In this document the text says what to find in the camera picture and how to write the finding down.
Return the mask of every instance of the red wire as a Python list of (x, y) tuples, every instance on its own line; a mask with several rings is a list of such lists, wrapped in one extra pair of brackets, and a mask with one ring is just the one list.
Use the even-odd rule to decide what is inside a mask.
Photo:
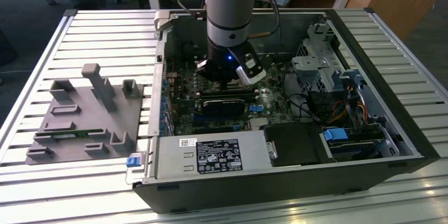
[(335, 103), (334, 103), (334, 105), (333, 105), (333, 115), (335, 114), (335, 105), (338, 104), (338, 103), (341, 103), (342, 101), (337, 101)]

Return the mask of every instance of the motherboard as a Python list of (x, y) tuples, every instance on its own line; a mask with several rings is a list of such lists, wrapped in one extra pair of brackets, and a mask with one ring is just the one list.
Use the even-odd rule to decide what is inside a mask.
[(254, 86), (234, 80), (226, 90), (219, 90), (218, 84), (195, 74), (193, 64), (185, 62), (166, 74), (174, 135), (250, 131), (266, 124), (291, 122), (281, 74), (271, 67)]

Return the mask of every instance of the power supply label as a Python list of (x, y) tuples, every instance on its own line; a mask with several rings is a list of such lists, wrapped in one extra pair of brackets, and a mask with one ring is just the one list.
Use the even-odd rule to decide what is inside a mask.
[(242, 170), (237, 139), (195, 142), (195, 154), (199, 174)]

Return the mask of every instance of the blue tab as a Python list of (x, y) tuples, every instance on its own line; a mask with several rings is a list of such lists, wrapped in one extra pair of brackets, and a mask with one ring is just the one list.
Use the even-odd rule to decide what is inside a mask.
[(323, 131), (323, 138), (326, 141), (347, 140), (345, 129), (330, 128)]
[(141, 157), (127, 157), (125, 161), (126, 167), (138, 167), (141, 165)]

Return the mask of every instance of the slotted metal table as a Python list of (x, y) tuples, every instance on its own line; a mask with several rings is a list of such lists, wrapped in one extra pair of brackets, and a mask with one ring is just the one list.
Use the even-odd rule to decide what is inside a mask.
[[(143, 87), (137, 149), (147, 140), (155, 60), (154, 10), (63, 16), (0, 130), (0, 223), (419, 223), (448, 221), (448, 95), (374, 13), (337, 10), (441, 159), (367, 191), (158, 215), (125, 182), (125, 158), (27, 166), (25, 152), (46, 112), (54, 79), (89, 86), (83, 63), (111, 84)], [(343, 50), (350, 67), (354, 63)]]

